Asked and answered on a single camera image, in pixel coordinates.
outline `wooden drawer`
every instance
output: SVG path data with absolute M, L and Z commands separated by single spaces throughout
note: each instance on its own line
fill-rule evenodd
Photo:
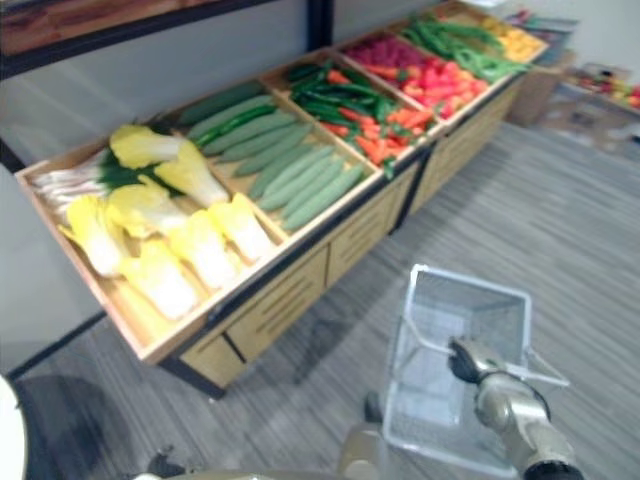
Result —
M 412 174 L 415 174 L 415 170 L 408 170 L 402 178 L 397 179 L 391 186 L 369 200 L 335 234 L 329 244 L 327 287 L 333 285 L 350 270 L 389 232 L 392 223 L 395 223 L 398 218 L 399 209 L 402 208 L 399 200 L 401 191 L 404 191 L 406 196 L 406 189 L 410 185 L 406 182 L 410 182 Z
M 398 216 L 400 215 L 400 210 L 402 209 L 402 206 L 404 205 L 404 202 L 407 198 L 407 194 L 409 193 L 409 188 L 411 187 L 411 183 L 413 182 L 416 170 L 418 170 L 417 163 L 411 165 L 403 173 L 401 173 L 398 179 L 390 187 L 392 189 L 395 189 L 395 193 L 393 194 L 394 199 L 389 208 L 389 216 L 387 218 L 387 225 L 385 227 L 385 231 L 387 233 L 389 233 L 396 225 Z
M 222 336 L 210 334 L 185 352 L 181 360 L 219 387 L 226 387 L 246 368 Z
M 454 129 L 434 149 L 416 190 L 410 213 L 414 213 L 458 173 L 495 135 L 521 85 L 516 81 L 482 107 L 461 127 Z
M 327 247 L 313 254 L 244 310 L 227 333 L 247 361 L 266 350 L 324 292 Z

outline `wooden panel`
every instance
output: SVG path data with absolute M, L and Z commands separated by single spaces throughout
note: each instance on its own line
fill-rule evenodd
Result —
M 327 287 L 333 285 L 388 232 L 390 209 L 397 188 L 386 188 L 353 214 L 353 219 L 336 233 L 329 244 Z
M 393 202 L 389 207 L 389 216 L 387 217 L 387 223 L 385 227 L 385 232 L 390 232 L 396 224 L 398 220 L 398 215 L 400 215 L 400 210 L 404 205 L 404 201 L 407 198 L 407 193 L 409 193 L 409 188 L 411 187 L 411 182 L 413 182 L 413 177 L 418 170 L 418 164 L 415 163 L 411 165 L 408 169 L 406 169 L 398 179 L 392 184 L 390 188 L 395 189 L 395 194 Z
M 223 388 L 247 367 L 224 337 L 215 335 L 207 335 L 180 358 L 200 375 Z
M 210 335 L 213 334 L 215 336 L 222 334 L 222 332 L 226 331 L 231 325 L 235 324 L 238 320 L 245 317 L 247 313 L 251 311 L 259 302 L 261 302 L 265 297 L 268 297 L 271 294 L 271 290 L 273 288 L 276 288 L 280 284 L 280 282 L 288 278 L 293 272 L 297 271 L 300 267 L 306 264 L 316 253 L 325 248 L 328 244 L 330 235 L 331 234 L 329 234 L 329 236 L 327 236 L 326 238 L 321 239 L 304 255 L 295 260 L 291 265 L 289 265 L 282 272 L 271 279 L 267 284 L 265 284 L 254 295 L 244 301 L 242 305 L 240 305 L 230 315 L 217 322 Z
M 516 81 L 437 144 L 416 191 L 409 209 L 410 213 L 414 213 L 427 203 L 440 187 L 469 163 L 491 140 L 509 111 L 521 84 L 522 80 Z
M 306 263 L 269 290 L 245 311 L 227 333 L 247 360 L 266 350 L 324 292 L 328 249 L 314 254 Z
M 0 18 L 2 53 L 3 55 L 15 55 L 83 35 L 93 34 L 95 38 L 98 32 L 104 36 L 124 40 L 124 37 L 128 36 L 124 33 L 124 29 L 127 27 L 130 28 L 130 30 L 126 30 L 127 32 L 135 32 L 136 30 L 145 32 L 147 30 L 145 27 L 134 25 L 124 27 L 125 24 L 158 15 L 178 14 L 180 10 L 185 8 L 195 6 L 202 8 L 205 4 L 215 1 L 217 0 L 188 0 L 188 2 L 176 0 L 11 2 L 3 0 L 0 2 L 3 9 L 5 7 L 14 7 L 14 9 L 6 13 L 3 12 Z M 202 11 L 201 15 L 204 17 L 207 14 Z M 181 21 L 180 18 L 176 15 L 172 26 L 175 26 L 176 23 L 183 23 L 184 20 Z M 123 33 L 114 33 L 116 28 Z M 113 30 L 109 33 L 103 32 L 107 29 Z

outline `gray carpet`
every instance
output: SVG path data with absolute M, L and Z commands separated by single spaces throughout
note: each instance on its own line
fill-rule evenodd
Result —
M 220 402 L 138 363 L 108 320 L 18 382 L 32 475 L 118 479 L 161 448 L 204 468 L 331 470 L 383 380 L 422 262 L 530 292 L 533 343 L 573 382 L 554 422 L 590 479 L 640 472 L 640 170 L 553 135 L 494 141 L 318 301 Z M 395 478 L 485 478 L 397 455 Z

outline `black shelf edge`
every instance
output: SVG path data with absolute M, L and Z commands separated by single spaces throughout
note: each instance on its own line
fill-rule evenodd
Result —
M 69 40 L 63 40 L 28 52 L 16 55 L 2 54 L 0 56 L 0 81 L 28 72 L 29 70 L 44 67 L 59 62 L 60 60 L 65 60 L 120 42 L 275 1 L 277 0 L 217 0 L 212 3 L 168 12 Z
M 333 43 L 335 0 L 307 0 L 307 50 Z
M 4 143 L 0 138 L 0 164 L 4 165 L 9 173 L 16 173 L 25 168 L 25 164 L 20 158 Z

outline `metal wire basket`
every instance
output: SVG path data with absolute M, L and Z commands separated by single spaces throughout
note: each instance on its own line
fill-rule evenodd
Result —
M 489 475 L 508 477 L 498 436 L 474 412 L 475 386 L 450 371 L 451 337 L 485 343 L 525 380 L 569 382 L 530 346 L 531 299 L 464 275 L 414 265 L 389 356 L 383 434 L 396 447 Z M 534 364 L 544 373 L 532 370 Z

